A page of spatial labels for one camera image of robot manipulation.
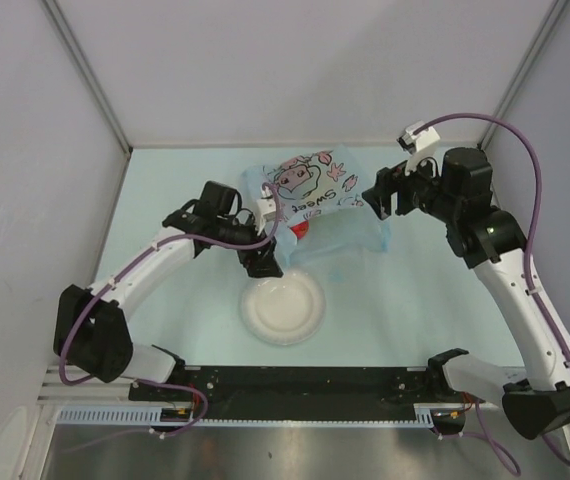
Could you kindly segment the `light blue plastic bag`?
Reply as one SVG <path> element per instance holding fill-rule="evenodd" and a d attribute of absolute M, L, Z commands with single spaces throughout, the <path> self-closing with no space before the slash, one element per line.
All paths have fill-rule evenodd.
<path fill-rule="evenodd" d="M 241 178 L 244 191 L 254 198 L 266 182 L 276 188 L 281 216 L 275 256 L 285 268 L 345 248 L 388 250 L 389 228 L 362 199 L 370 178 L 343 145 L 251 166 Z M 297 240 L 290 227 L 305 221 L 309 232 Z"/>

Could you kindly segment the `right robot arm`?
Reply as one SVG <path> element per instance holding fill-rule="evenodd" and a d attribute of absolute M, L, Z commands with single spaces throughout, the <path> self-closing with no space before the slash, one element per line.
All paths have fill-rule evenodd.
<path fill-rule="evenodd" d="M 405 164 L 383 168 L 363 200 L 380 219 L 415 209 L 441 221 L 454 254 L 465 261 L 498 306 L 521 354 L 525 375 L 460 348 L 431 357 L 428 393 L 449 401 L 459 392 L 504 411 L 524 438 L 536 439 L 570 424 L 570 363 L 535 300 L 544 291 L 533 268 L 523 267 L 525 236 L 516 219 L 492 203 L 493 169 L 484 152 L 448 150 L 442 168 L 423 160 L 412 172 Z"/>

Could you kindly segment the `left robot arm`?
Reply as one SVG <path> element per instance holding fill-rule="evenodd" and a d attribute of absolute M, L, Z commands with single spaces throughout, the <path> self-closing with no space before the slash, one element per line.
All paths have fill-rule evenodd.
<path fill-rule="evenodd" d="M 277 188 L 266 182 L 246 221 L 240 192 L 207 182 L 201 195 L 169 214 L 149 244 L 117 273 L 88 287 L 68 286 L 60 295 L 54 334 L 58 375 L 67 386 L 118 378 L 150 383 L 162 398 L 179 397 L 185 374 L 178 358 L 153 345 L 133 342 L 128 319 L 178 268 L 216 246 L 237 253 L 252 279 L 280 278 L 275 258 L 281 217 Z"/>

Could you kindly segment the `red fake apple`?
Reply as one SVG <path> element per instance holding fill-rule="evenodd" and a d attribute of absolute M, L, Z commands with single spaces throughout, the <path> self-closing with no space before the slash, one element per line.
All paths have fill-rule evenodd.
<path fill-rule="evenodd" d="M 294 233 L 297 240 L 302 240 L 309 232 L 309 223 L 307 221 L 301 222 L 291 226 L 290 230 Z"/>

